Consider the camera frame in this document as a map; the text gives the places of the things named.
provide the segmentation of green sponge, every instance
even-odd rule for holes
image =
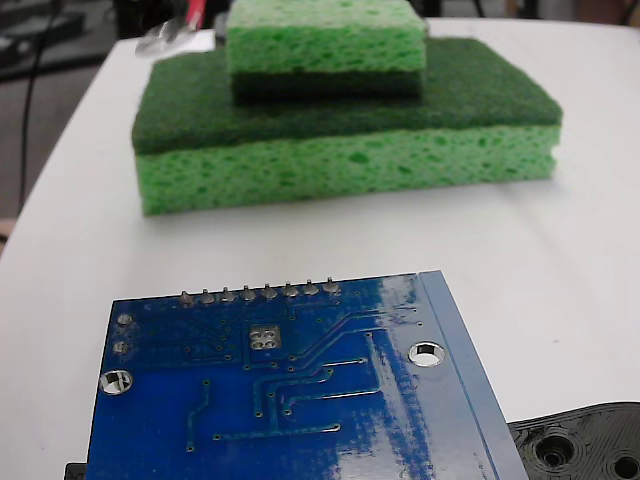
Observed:
[[[475,40],[429,48],[412,100],[237,107],[224,52],[159,62],[133,130],[144,212],[548,178],[558,105]]]
[[[420,72],[425,23],[406,0],[237,0],[231,73]]]

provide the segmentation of white table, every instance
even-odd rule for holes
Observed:
[[[151,61],[116,45],[0,261],[3,478],[85,460],[112,300],[182,290],[442,269],[507,421],[640,401],[640,33],[431,25],[560,102],[553,180],[143,218],[130,131]]]

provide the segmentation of silver mounting hole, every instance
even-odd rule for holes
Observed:
[[[444,360],[444,348],[433,342],[416,343],[409,350],[409,360],[419,367],[435,367]]]
[[[109,370],[100,375],[98,387],[107,395],[122,395],[133,385],[133,375],[126,370]]]

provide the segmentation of sponge abrasive layer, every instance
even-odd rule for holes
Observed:
[[[158,62],[133,128],[138,155],[385,130],[560,125],[558,105],[521,70],[471,39],[429,43],[417,99],[234,105],[223,51]]]

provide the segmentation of screw hole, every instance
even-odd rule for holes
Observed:
[[[409,350],[409,360],[419,367],[435,367],[444,360],[444,348],[433,342],[416,343]]]
[[[569,463],[575,454],[573,444],[565,437],[551,435],[536,446],[536,455],[546,466],[558,468]]]
[[[122,395],[133,385],[133,376],[126,370],[109,370],[100,375],[98,386],[107,395]]]
[[[640,465],[634,458],[622,457],[616,462],[613,470],[616,472],[616,475],[626,480],[636,478],[638,472],[640,472]]]

